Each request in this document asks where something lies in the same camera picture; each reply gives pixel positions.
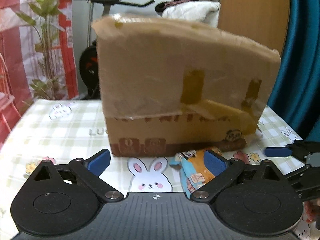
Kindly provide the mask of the person right hand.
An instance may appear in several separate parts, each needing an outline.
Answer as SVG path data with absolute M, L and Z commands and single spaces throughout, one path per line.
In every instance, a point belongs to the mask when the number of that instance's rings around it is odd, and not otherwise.
M 307 223 L 313 223 L 314 221 L 316 221 L 317 216 L 319 215 L 319 207 L 320 198 L 304 202 L 304 210 L 307 217 Z

